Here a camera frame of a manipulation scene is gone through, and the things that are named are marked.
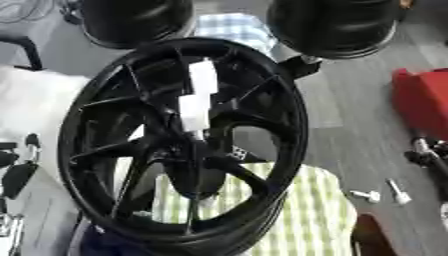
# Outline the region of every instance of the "red case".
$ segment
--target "red case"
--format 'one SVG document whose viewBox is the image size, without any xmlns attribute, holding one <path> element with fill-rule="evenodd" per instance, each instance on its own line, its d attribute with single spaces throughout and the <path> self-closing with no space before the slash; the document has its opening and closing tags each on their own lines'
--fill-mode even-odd
<svg viewBox="0 0 448 256">
<path fill-rule="evenodd" d="M 448 141 L 448 69 L 411 74 L 393 73 L 392 102 L 406 124 Z"/>
</svg>

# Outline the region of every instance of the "blue fabric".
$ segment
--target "blue fabric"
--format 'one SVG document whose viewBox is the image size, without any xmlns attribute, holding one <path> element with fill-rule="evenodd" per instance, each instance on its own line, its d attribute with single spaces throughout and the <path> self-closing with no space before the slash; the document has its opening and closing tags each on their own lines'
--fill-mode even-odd
<svg viewBox="0 0 448 256">
<path fill-rule="evenodd" d="M 80 246 L 82 256 L 151 256 L 122 238 L 108 232 L 101 234 L 93 226 L 84 233 Z"/>
</svg>

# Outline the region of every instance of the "wheel rim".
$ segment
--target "wheel rim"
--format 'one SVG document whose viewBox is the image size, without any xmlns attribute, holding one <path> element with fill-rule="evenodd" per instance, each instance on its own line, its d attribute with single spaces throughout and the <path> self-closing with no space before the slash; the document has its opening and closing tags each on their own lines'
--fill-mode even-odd
<svg viewBox="0 0 448 256">
<path fill-rule="evenodd" d="M 175 100 L 188 93 L 188 63 L 203 58 L 215 63 L 220 92 L 212 99 L 209 136 L 206 141 L 197 141 L 182 133 Z M 260 106 L 265 104 L 260 103 L 260 95 L 265 94 L 272 97 L 266 104 L 269 114 L 266 106 Z M 143 137 L 123 140 L 140 125 L 144 126 Z M 229 139 L 231 131 L 241 126 L 267 130 L 277 142 L 277 161 L 266 180 L 227 154 L 226 149 L 233 146 Z M 262 213 L 278 207 L 303 160 L 307 129 L 303 100 L 292 79 L 263 54 L 217 39 L 165 41 L 115 61 L 81 92 L 61 128 L 60 174 L 81 210 L 107 230 L 147 243 L 205 241 L 247 227 Z M 173 148 L 180 154 L 173 153 Z M 192 148 L 201 153 L 196 154 L 197 157 L 191 155 Z M 107 170 L 116 164 L 114 159 L 123 156 L 133 157 L 128 174 L 134 175 L 129 174 L 133 177 L 124 183 L 129 189 L 124 189 L 119 199 L 114 200 L 108 188 Z M 195 161 L 189 160 L 192 156 L 198 159 L 196 163 L 200 163 L 201 168 L 195 168 Z M 187 177 L 192 177 L 189 188 L 195 191 L 191 193 L 184 224 L 158 223 L 129 216 L 128 210 L 123 209 L 130 207 L 126 200 L 136 180 L 148 169 L 147 165 L 155 162 L 169 167 L 189 166 Z M 243 180 L 251 188 L 251 197 L 223 215 L 198 219 L 197 208 L 204 187 L 198 186 L 198 177 L 210 176 L 204 174 L 203 169 L 218 169 Z M 177 177 L 176 174 L 168 176 L 171 181 Z M 211 190 L 219 188 L 220 180 L 215 179 L 215 183 L 218 185 L 211 186 Z"/>
</svg>

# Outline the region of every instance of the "checkered towel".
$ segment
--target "checkered towel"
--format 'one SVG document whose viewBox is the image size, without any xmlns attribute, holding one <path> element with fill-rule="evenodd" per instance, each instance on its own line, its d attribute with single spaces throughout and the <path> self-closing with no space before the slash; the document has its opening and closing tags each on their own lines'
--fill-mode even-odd
<svg viewBox="0 0 448 256">
<path fill-rule="evenodd" d="M 194 35 L 234 41 L 257 49 L 271 58 L 271 50 L 277 43 L 263 22 L 244 13 L 199 16 Z"/>
<path fill-rule="evenodd" d="M 248 164 L 245 167 L 266 178 L 273 163 Z M 166 175 L 157 178 L 153 220 L 185 223 L 188 199 L 181 197 Z M 225 213 L 249 198 L 251 190 L 243 181 L 227 175 L 219 195 L 200 206 L 201 219 Z M 282 213 L 272 229 L 245 255 L 349 256 L 350 236 L 357 213 L 340 190 L 339 181 L 330 172 L 303 165 L 289 187 Z"/>
</svg>

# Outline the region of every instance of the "screw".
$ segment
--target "screw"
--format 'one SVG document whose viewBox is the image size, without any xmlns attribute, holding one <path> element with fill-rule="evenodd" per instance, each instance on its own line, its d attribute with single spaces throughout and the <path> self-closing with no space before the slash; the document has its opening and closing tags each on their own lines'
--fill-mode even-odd
<svg viewBox="0 0 448 256">
<path fill-rule="evenodd" d="M 394 191 L 395 201 L 397 201 L 397 203 L 399 205 L 405 205 L 405 204 L 409 203 L 410 201 L 412 201 L 412 198 L 409 196 L 409 194 L 404 191 L 401 191 L 400 188 L 398 187 L 397 183 L 395 183 L 394 180 L 387 179 L 387 183 L 390 185 L 390 187 Z"/>
<path fill-rule="evenodd" d="M 442 218 L 443 226 L 448 230 L 448 203 L 445 202 L 440 207 L 440 217 Z"/>
<path fill-rule="evenodd" d="M 369 193 L 365 193 L 361 191 L 351 190 L 350 193 L 355 196 L 367 198 L 370 203 L 374 204 L 378 203 L 381 200 L 381 194 L 377 191 L 370 191 Z"/>
<path fill-rule="evenodd" d="M 208 137 L 210 137 L 210 131 L 209 130 L 204 130 L 204 137 L 207 139 Z"/>
<path fill-rule="evenodd" d="M 104 228 L 100 227 L 100 226 L 96 226 L 95 225 L 95 230 L 96 232 L 100 233 L 100 234 L 104 234 L 106 233 L 106 231 L 104 230 Z"/>
</svg>

